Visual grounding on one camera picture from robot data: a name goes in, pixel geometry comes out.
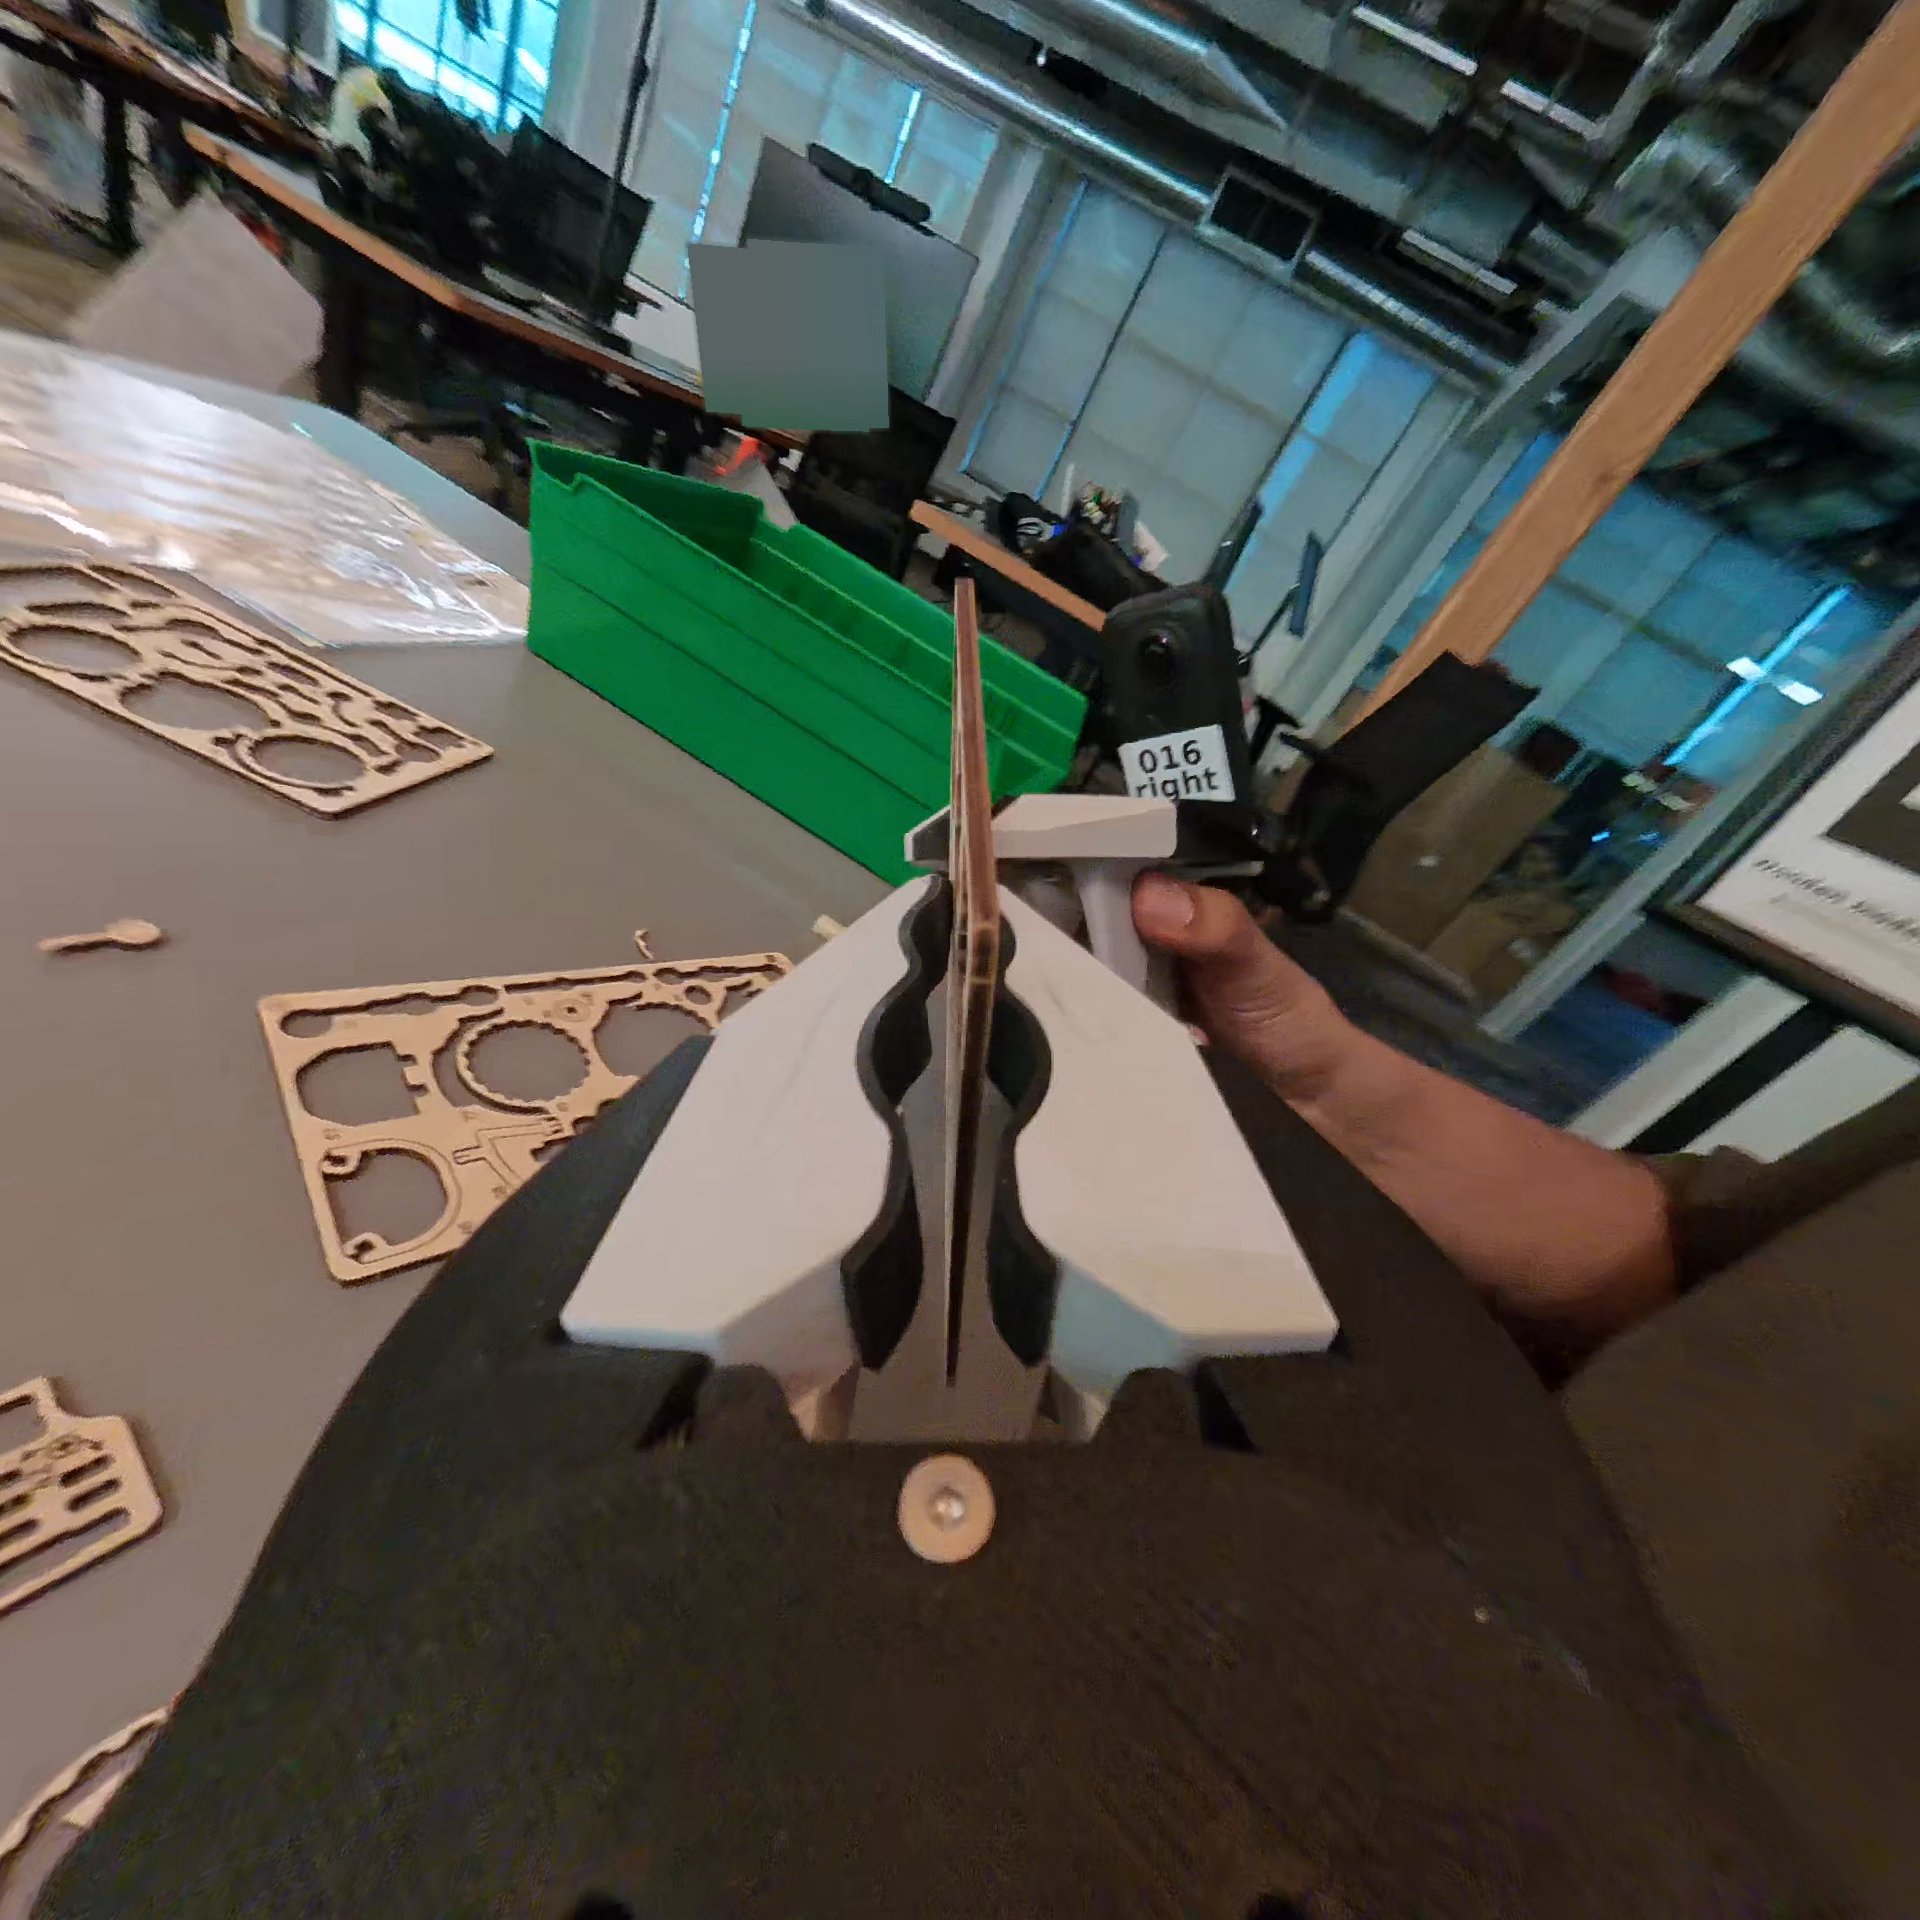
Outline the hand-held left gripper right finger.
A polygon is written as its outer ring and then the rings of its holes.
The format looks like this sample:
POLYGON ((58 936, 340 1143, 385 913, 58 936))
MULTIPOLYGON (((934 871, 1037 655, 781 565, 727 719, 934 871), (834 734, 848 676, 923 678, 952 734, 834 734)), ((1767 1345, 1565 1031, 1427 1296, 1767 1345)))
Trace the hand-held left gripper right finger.
POLYGON ((1026 902, 999 931, 986 1288, 1047 1418, 1082 1442, 1137 1370, 1325 1354, 1339 1316, 1187 1027, 1026 902))

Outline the wooden sheet with uncut gears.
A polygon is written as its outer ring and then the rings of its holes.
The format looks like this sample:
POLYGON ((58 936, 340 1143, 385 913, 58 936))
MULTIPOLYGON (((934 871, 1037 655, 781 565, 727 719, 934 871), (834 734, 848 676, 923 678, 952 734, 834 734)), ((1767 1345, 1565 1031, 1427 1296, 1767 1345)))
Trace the wooden sheet with uncut gears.
POLYGON ((967 1278, 980 1185, 980 1116, 999 989, 999 878, 976 585, 952 582, 952 741, 948 804, 948 1057, 942 1057, 942 1378, 963 1365, 967 1278))

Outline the wooden sheet with gear holes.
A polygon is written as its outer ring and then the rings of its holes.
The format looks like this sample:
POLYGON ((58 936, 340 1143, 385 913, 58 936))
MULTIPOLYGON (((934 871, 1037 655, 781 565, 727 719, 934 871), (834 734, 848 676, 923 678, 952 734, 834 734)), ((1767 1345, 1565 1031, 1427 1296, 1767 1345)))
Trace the wooden sheet with gear holes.
POLYGON ((476 1228, 783 952, 403 979, 256 999, 324 1269, 373 1284, 476 1228))

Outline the person's right forearm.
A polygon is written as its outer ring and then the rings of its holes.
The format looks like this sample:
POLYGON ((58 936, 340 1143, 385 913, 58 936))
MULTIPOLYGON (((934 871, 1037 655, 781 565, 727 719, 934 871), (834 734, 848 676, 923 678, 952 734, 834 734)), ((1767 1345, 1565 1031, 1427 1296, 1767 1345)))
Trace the person's right forearm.
POLYGON ((1269 1076, 1557 1378, 1713 1284, 1915 1279, 1915 1085, 1759 1162, 1602 1148, 1358 1031, 1269 1076))

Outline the grey desk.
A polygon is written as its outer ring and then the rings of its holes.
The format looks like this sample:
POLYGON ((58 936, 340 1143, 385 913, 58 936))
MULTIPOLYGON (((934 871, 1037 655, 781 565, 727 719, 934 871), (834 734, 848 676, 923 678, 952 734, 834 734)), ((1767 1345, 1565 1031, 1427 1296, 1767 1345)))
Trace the grey desk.
POLYGON ((509 644, 344 665, 494 762, 319 823, 3 676, 3 1389, 130 1418, 165 1502, 3 1617, 3 1818, 200 1670, 427 1266, 336 1288, 256 999, 813 949, 878 878, 509 644), (49 958, 153 922, 165 944, 49 958))

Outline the person's right hand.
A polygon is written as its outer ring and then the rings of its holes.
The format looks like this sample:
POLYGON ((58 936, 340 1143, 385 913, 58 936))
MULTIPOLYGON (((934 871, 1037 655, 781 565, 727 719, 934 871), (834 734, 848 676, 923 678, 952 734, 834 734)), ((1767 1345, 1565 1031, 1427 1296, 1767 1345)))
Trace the person's right hand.
POLYGON ((1187 1019, 1295 1109, 1356 1092, 1365 1034, 1222 887, 1146 871, 1133 927, 1175 967, 1187 1019))

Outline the black bag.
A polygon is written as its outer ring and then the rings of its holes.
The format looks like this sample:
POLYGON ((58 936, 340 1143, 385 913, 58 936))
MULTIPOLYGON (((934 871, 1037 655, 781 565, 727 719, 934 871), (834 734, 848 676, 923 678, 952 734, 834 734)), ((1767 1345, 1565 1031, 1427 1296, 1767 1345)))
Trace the black bag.
POLYGON ((1117 610, 1164 587, 1095 521, 1058 519, 1026 494, 999 497, 990 510, 990 530, 1018 563, 1098 610, 1117 610))

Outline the black office chair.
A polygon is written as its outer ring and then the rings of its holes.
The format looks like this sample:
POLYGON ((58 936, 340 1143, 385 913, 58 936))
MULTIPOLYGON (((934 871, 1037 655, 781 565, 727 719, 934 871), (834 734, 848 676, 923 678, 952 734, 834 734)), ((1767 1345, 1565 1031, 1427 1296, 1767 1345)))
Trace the black office chair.
POLYGON ((903 582, 919 537, 911 505, 928 494, 952 429, 955 419, 891 390, 886 429, 806 436, 785 505, 804 530, 903 582))
POLYGON ((1382 833, 1535 697, 1497 664, 1439 655, 1332 745, 1269 724, 1269 738, 1302 756, 1302 777, 1264 833, 1265 861, 1251 897, 1284 922, 1332 922, 1382 833))

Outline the green plastic bin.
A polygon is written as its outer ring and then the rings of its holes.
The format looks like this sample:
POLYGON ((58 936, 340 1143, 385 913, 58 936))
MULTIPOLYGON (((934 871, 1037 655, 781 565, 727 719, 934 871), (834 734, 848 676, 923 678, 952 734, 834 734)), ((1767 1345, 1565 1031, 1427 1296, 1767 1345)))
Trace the green plastic bin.
POLYGON ((948 804, 952 614, 754 497, 529 445, 529 650, 901 884, 948 804))

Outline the wooden sheet, three oval holes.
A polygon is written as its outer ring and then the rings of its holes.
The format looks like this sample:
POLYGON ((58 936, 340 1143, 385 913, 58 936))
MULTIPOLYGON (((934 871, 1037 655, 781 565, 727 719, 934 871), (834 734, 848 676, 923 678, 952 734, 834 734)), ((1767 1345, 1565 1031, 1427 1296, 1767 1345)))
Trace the wooden sheet, three oval holes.
POLYGON ((3 563, 3 665, 319 821, 494 754, 139 565, 3 563))

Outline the wooden piece with grid slots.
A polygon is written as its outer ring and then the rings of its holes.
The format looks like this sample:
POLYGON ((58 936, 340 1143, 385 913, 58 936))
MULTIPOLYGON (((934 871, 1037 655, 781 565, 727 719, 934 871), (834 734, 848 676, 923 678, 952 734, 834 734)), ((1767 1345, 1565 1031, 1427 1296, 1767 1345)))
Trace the wooden piece with grid slots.
POLYGON ((51 1378, 3 1392, 3 1613, 157 1533, 164 1499, 136 1432, 116 1414, 74 1414, 51 1378))

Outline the framed marker sign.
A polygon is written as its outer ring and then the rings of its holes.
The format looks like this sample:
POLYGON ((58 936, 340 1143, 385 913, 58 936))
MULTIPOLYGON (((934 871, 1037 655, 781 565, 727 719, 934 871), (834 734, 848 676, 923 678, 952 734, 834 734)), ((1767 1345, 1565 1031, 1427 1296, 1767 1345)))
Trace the framed marker sign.
POLYGON ((1915 1054, 1915 700, 1860 727, 1675 922, 1915 1054))

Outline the person's brown sweater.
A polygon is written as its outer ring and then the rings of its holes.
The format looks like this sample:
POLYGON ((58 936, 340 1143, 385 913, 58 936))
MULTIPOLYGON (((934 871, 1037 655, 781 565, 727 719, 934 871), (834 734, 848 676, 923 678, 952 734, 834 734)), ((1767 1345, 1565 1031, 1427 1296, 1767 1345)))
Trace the person's brown sweater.
POLYGON ((1644 1580, 1860 1917, 1915 1917, 1915 1170, 1808 1210, 1565 1392, 1644 1580))

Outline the wooden post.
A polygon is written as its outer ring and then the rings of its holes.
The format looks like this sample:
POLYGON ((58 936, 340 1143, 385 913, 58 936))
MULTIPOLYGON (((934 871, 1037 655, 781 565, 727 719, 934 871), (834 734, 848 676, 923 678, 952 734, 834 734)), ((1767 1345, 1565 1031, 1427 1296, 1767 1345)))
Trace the wooden post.
POLYGON ((1895 4, 1348 724, 1443 655, 1491 655, 1913 136, 1915 4, 1895 4))

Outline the silver air duct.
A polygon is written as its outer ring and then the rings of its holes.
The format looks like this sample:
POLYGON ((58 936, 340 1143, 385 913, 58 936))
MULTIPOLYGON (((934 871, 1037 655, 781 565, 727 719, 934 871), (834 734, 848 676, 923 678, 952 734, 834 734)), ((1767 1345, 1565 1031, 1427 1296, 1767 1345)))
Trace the silver air duct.
POLYGON ((1464 371, 1701 251, 1895 4, 799 4, 1464 371))

